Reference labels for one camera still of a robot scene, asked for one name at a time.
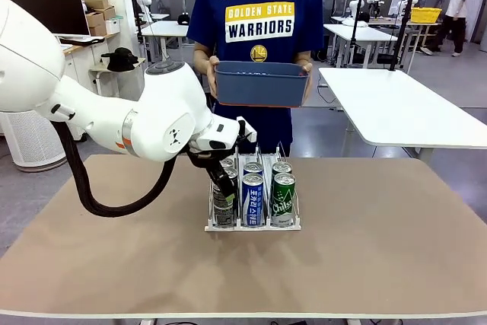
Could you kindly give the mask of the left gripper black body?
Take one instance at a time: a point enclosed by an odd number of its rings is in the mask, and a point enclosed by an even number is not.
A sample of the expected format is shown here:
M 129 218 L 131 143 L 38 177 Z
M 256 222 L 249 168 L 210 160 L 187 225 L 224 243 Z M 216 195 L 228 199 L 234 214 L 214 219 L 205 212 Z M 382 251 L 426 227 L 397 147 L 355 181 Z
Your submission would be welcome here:
M 224 171 L 221 161 L 228 156 L 228 151 L 211 150 L 196 152 L 189 149 L 187 156 L 195 167 L 206 170 L 212 181 L 218 181 L 228 174 Z

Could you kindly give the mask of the person's left hand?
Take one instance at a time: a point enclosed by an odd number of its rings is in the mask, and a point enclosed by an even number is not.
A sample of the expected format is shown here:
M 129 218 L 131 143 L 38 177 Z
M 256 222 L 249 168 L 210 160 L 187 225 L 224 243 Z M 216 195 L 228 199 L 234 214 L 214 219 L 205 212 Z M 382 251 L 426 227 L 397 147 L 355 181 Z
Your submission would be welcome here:
M 301 61 L 301 68 L 302 71 L 307 75 L 307 82 L 304 89 L 304 96 L 302 99 L 302 104 L 305 104 L 309 97 L 310 89 L 312 87 L 312 71 L 313 71 L 313 64 L 306 60 Z

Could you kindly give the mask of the person's right hand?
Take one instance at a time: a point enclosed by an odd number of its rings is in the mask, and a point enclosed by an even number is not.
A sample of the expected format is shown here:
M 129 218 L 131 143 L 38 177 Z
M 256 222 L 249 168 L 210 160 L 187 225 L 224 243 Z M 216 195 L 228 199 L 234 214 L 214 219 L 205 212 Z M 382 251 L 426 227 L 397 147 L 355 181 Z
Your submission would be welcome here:
M 218 59 L 217 56 L 211 56 L 208 60 L 208 66 L 207 66 L 207 72 L 206 72 L 208 84 L 210 87 L 210 92 L 214 98 L 218 97 L 218 93 L 217 93 L 218 88 L 217 88 L 217 82 L 216 82 L 215 67 L 219 64 L 219 62 L 220 62 L 220 60 Z

